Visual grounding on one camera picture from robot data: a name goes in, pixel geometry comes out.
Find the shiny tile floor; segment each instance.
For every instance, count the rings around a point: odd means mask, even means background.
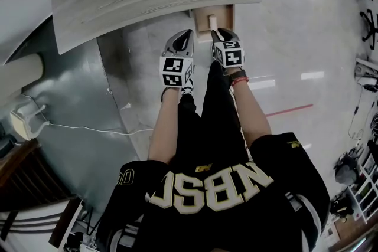
[[[341,189],[333,166],[356,144],[348,135],[361,93],[354,81],[354,63],[369,49],[361,41],[365,29],[359,6],[359,0],[263,0],[236,7],[236,32],[245,44],[245,69],[254,95],[266,114],[307,106],[273,115],[269,123],[274,133],[297,135],[331,196]],[[117,100],[114,89],[113,94],[128,131],[154,126],[162,92],[158,57],[170,36],[193,26],[185,13],[177,13],[120,31],[129,98]],[[207,49],[208,45],[198,45],[194,57],[199,113],[206,89],[202,83],[211,63]],[[375,99],[375,94],[362,92],[351,136],[370,123]],[[148,147],[138,136],[132,141],[145,159]],[[146,133],[140,136],[148,138]],[[368,138],[369,127],[364,131],[364,140]]]

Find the white cable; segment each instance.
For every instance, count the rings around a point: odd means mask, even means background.
[[[27,97],[29,99],[31,99],[32,101],[34,101],[34,99],[31,97],[31,96],[28,96],[26,94],[21,94],[22,96],[24,97]],[[43,115],[43,112],[40,112],[40,114],[42,115],[42,117],[47,120],[45,118],[45,116]],[[138,132],[146,132],[146,131],[153,131],[153,129],[149,128],[149,129],[141,129],[141,130],[137,130],[136,132],[132,132],[132,133],[122,133],[122,132],[112,132],[110,130],[98,130],[98,129],[93,129],[93,128],[89,128],[89,127],[85,127],[85,126],[66,126],[66,125],[61,125],[61,124],[53,124],[53,123],[50,123],[49,125],[51,126],[59,126],[59,127],[64,127],[64,128],[70,128],[70,129],[87,129],[87,130],[93,130],[95,132],[109,132],[109,133],[115,133],[117,135],[121,135],[121,136],[132,136],[132,135],[135,135],[136,133]]]
[[[95,132],[109,132],[109,133],[116,133],[117,135],[121,135],[121,136],[132,136],[138,132],[146,132],[146,131],[152,131],[153,129],[141,129],[141,130],[137,130],[136,132],[132,132],[132,133],[122,133],[122,132],[111,132],[109,130],[98,130],[98,129],[93,129],[93,128],[89,128],[89,127],[85,127],[85,126],[76,126],[76,127],[71,127],[71,126],[66,126],[66,125],[60,125],[60,124],[52,124],[50,123],[50,125],[52,126],[59,126],[59,127],[65,127],[65,128],[70,128],[70,129],[79,129],[79,128],[82,128],[82,129],[88,129],[88,130],[93,130]]]

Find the sleeve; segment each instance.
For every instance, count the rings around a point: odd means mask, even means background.
[[[266,135],[255,140],[252,159],[267,175],[291,194],[304,197],[315,208],[324,229],[330,196],[324,181],[293,133]]]
[[[168,165],[159,161],[135,161],[121,168],[117,185],[97,230],[99,251],[108,252],[115,232],[124,229],[144,213],[146,193],[151,195],[168,171]]]

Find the sneaker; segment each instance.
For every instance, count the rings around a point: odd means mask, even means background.
[[[193,91],[194,91],[193,80],[189,79],[187,83],[185,84],[185,86],[181,89],[181,96],[185,94],[190,94],[192,97],[194,97]]]

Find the black shorts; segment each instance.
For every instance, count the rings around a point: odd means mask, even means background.
[[[213,62],[202,117],[195,112],[194,99],[189,94],[181,98],[173,165],[208,165],[214,161],[232,165],[249,160],[227,80],[220,64]]]

